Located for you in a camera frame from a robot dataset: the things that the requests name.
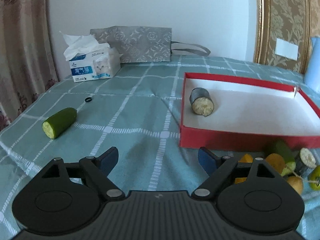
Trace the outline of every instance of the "bed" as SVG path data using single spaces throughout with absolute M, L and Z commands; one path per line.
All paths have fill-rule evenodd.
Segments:
M 294 84 L 320 106 L 320 95 L 303 84 L 302 75 L 222 57 L 175 55 L 171 62 L 124 64 L 117 76 L 107 80 L 74 83 L 67 77 L 0 133 L 0 239 L 11 239 L 19 232 L 11 212 L 14 197 L 57 156 L 64 162 L 77 162 L 117 147 L 119 162 L 108 177 L 125 193 L 182 189 L 191 193 L 201 184 L 207 174 L 198 164 L 197 150 L 178 147 L 185 72 Z M 87 97 L 92 97 L 90 103 L 84 101 Z M 77 120 L 59 138 L 50 140 L 42 131 L 42 122 L 66 107 L 77 109 Z M 320 149 L 311 151 L 320 164 Z M 235 157 L 243 154 L 215 153 Z M 307 240 L 319 240 L 320 192 L 311 191 L 305 184 L 302 197 L 305 214 L 297 231 Z

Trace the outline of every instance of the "cucumber slice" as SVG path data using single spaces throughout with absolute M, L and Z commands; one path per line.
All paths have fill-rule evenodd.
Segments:
M 289 167 L 289 169 L 287 167 L 285 167 L 282 170 L 282 173 L 281 173 L 282 177 L 285 175 L 291 174 L 292 171 L 295 170 L 296 162 L 295 162 L 293 153 L 284 141 L 278 140 L 278 141 L 275 141 L 275 142 L 267 145 L 267 147 L 264 149 L 264 152 L 266 154 L 266 157 L 272 153 L 279 154 L 280 156 L 283 157 L 284 162 L 285 162 L 286 166 Z
M 68 107 L 50 116 L 42 124 L 42 129 L 50 139 L 56 139 L 76 120 L 77 110 Z

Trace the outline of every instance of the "string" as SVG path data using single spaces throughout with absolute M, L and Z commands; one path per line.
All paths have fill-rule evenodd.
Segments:
M 299 176 L 297 173 L 295 173 L 292 169 L 290 169 L 290 167 L 287 164 L 285 166 L 294 174 L 294 176 L 302 179 L 303 181 L 309 182 L 309 183 L 315 183 L 316 185 L 320 184 L 320 179 L 319 180 L 307 180 L 307 179 L 304 179 L 301 176 Z

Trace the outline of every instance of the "cut eggplant piece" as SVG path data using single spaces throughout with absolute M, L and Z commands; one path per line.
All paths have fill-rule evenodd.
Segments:
M 295 158 L 296 169 L 295 172 L 301 176 L 306 177 L 310 172 L 315 169 L 316 159 L 314 158 L 312 152 L 310 152 L 307 148 L 302 148 L 299 154 Z
M 195 88 L 190 95 L 190 104 L 195 114 L 210 115 L 214 110 L 214 104 L 209 92 L 204 88 Z

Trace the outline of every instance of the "red box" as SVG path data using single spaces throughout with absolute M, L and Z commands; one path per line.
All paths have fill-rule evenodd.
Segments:
M 215 110 L 192 113 L 193 88 L 207 89 Z M 185 73 L 180 147 L 262 151 L 283 139 L 291 149 L 320 148 L 320 109 L 299 87 L 252 78 Z

